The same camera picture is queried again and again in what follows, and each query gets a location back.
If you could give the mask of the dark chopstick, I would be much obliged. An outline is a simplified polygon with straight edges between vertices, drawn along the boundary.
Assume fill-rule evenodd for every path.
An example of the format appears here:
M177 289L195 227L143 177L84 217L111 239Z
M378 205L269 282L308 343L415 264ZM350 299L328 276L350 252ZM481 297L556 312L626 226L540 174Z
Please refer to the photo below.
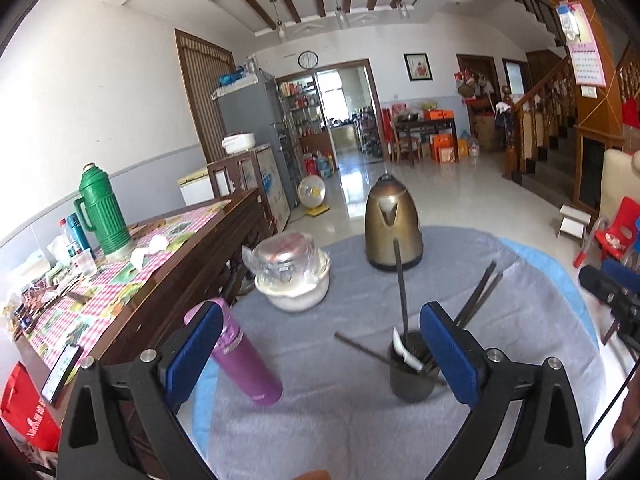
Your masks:
M480 295L480 299L477 300L476 304L474 304L474 306L471 308L470 312L467 315L465 315L464 318L462 318L462 321L459 324L459 326L461 328L465 328L469 324L469 322L472 321L472 318L474 318L474 316L477 315L478 311L482 307L484 307L486 302L489 300L491 295L495 292L496 288L498 287L498 285L502 281L502 278L503 278L503 273L502 272L498 273L495 276L495 278L491 281L491 283L486 287L484 292L482 292L482 294Z
M402 265L400 244L397 237L393 239L393 248L394 248L394 256L395 256L396 275L397 275L397 281L398 281L398 287L399 287L400 312L401 312L401 322L402 322L402 335L400 336L400 341L405 342L406 337L408 335L408 331L409 331L409 317L408 317L408 304L407 304L404 266Z
M489 263L489 266L485 269L483 276L480 278L480 281L472 291L471 296L469 296L469 299L466 300L466 303L464 304L463 308L458 313L457 317L454 319L454 322L456 323L457 326L461 326L462 322L469 317L470 312L476 306L476 304L478 303L478 300L480 300L480 296L482 296L482 293L485 291L488 281L491 278L491 274L494 273L496 266L497 266L497 261L492 260L491 263Z
M387 365L389 368L391 368L392 370L399 370L400 372L403 373L408 373L409 375L412 376L416 376L416 377L420 377L423 380L426 380L427 382L432 382L435 385L439 385L439 386L446 386L447 382L445 379L442 379L438 376L432 376L430 374L426 374L424 372L422 373L417 373L415 371L410 372L409 367L404 364L404 365L400 365L399 363L393 361L392 359L388 358L387 356L383 356L381 353L375 352L373 350L371 350L370 348L364 346L363 344L360 344L357 341L354 341L348 337L346 337L345 335L341 334L340 332L335 332L333 334L333 337L338 340L339 342L341 342L342 344L346 344L346 346L349 346L349 348L352 348L356 351L359 351L363 354L365 354L366 356L370 356L370 358L377 360L378 362L381 362L385 365Z

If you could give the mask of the white ceramic spoon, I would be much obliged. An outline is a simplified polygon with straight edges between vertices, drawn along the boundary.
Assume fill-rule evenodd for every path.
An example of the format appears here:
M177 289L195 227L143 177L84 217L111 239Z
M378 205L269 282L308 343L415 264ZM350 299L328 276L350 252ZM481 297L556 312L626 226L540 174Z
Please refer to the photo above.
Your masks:
M404 362L408 367L414 370L417 373L422 373L424 370L424 364L420 361L416 356L414 356L404 345L402 342L401 336L399 335L398 329L393 329L393 342L392 342L394 351L401 358L401 361Z

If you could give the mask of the red plastic chair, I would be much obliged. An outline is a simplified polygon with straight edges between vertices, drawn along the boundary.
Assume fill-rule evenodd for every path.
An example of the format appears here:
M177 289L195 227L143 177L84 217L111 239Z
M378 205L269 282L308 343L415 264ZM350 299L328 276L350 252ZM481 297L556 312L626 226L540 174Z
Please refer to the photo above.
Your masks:
M580 268L593 245L600 248L600 260L613 259L623 266L634 258L639 240L639 203L624 196L613 219L601 216L593 223L582 247L573 261L574 268Z

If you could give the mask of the purple thermos bottle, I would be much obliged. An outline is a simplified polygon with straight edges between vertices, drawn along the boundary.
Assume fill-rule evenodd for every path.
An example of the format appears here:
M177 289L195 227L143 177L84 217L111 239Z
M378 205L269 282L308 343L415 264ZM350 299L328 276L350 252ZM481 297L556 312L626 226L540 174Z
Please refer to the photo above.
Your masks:
M224 324L214 345L212 358L224 374L255 404L276 404L283 392L280 378L269 369L233 316L229 305L222 298L210 300L210 303L219 306L224 316Z

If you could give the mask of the dark wooden sideboard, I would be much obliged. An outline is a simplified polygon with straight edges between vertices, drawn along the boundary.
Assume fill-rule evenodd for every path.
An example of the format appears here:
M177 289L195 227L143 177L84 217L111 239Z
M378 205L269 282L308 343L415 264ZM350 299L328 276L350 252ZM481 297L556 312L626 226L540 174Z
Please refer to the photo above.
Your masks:
M164 341L201 301L233 302L247 274L242 247L271 232L257 191L143 222L134 229L136 241L146 245L160 234L168 239L166 250L146 256L142 270L102 261L98 274L42 304L32 331L17 337L32 383L43 386L68 344L104 364L124 362Z

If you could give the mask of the white step stool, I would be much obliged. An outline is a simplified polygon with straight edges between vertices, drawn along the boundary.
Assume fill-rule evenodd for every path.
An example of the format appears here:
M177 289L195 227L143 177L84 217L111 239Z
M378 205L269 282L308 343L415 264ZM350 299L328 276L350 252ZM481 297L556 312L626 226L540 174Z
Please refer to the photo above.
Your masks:
M591 222L590 214L572 206L563 205L559 209L559 215L560 220L556 229L556 236L569 236L582 243L588 235Z

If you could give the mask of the white bowl with plastic wrap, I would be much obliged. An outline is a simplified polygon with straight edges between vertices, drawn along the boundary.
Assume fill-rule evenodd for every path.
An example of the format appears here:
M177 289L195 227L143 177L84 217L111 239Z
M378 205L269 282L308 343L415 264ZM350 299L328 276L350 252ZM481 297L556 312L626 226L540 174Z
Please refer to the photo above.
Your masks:
M285 231L242 247L255 287L279 310L305 312L323 300L330 284L330 257L311 235Z

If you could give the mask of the green thermos flask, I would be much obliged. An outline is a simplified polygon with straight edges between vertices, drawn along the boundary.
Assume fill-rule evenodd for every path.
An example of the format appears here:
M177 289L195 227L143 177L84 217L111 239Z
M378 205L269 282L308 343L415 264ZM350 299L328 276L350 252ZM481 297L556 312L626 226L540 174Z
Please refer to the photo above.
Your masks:
M126 259L134 249L108 174L89 162L82 170L74 201L81 226L92 233L108 261Z

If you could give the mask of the wooden chair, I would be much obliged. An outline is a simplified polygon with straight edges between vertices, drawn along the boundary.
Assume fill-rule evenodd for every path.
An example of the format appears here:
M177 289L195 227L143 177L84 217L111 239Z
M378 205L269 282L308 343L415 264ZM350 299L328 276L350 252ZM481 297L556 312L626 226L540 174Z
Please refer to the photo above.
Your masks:
M262 180L256 148L210 162L206 165L206 171L217 198L241 191L256 190L258 202L262 204L264 217L268 222L269 233L277 232L277 223Z

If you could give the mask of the white floor fan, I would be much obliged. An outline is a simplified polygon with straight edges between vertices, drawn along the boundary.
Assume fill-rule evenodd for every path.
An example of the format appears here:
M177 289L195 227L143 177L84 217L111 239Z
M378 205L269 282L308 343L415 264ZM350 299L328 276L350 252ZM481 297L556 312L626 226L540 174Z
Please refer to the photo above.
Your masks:
M330 210L326 204L326 184L315 174L304 177L297 188L299 203L305 208L305 214L316 218Z

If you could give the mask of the gold electric kettle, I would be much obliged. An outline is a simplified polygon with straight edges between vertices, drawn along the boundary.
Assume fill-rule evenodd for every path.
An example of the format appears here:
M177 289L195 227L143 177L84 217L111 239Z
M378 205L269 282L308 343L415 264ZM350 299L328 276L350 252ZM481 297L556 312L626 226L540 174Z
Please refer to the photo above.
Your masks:
M364 244L371 266L394 272L394 240L404 269L423 257L423 238L416 204L408 188L392 174L382 174L370 188L364 215Z

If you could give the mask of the dark wooden side table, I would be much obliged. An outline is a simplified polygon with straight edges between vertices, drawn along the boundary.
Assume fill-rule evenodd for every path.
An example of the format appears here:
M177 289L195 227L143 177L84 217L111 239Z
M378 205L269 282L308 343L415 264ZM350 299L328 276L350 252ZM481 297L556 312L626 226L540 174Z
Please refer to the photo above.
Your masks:
M416 160L418 159L416 150L413 147L413 140L430 140L432 136L444 132L449 132L452 136L454 162L460 162L457 125L454 118L417 119L411 122L403 119L399 122L394 122L393 126L397 140L406 139L409 142L407 159L411 167L416 164Z

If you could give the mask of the grey refrigerator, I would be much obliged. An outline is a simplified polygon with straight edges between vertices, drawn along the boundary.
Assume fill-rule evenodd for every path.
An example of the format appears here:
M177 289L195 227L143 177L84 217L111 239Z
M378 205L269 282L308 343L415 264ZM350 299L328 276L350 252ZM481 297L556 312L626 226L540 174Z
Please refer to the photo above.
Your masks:
M250 132L257 144L271 146L288 204L297 206L297 187L303 177L302 151L285 116L276 78L258 70L218 88L212 99L226 133Z

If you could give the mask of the wall calendar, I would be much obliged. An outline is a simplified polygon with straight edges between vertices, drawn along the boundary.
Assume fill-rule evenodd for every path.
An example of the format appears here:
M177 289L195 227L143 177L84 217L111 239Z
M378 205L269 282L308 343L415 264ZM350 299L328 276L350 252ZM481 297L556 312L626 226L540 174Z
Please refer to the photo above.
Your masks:
M570 52L576 84L604 88L603 64L584 8L579 2L565 1L556 7L556 13Z

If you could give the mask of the round wall clock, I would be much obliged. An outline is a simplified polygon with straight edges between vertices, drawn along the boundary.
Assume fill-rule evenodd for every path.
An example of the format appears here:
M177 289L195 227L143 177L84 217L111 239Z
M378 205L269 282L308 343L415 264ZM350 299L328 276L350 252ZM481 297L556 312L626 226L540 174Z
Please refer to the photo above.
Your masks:
M319 64L319 55L311 50L300 52L297 63L303 70L313 70Z

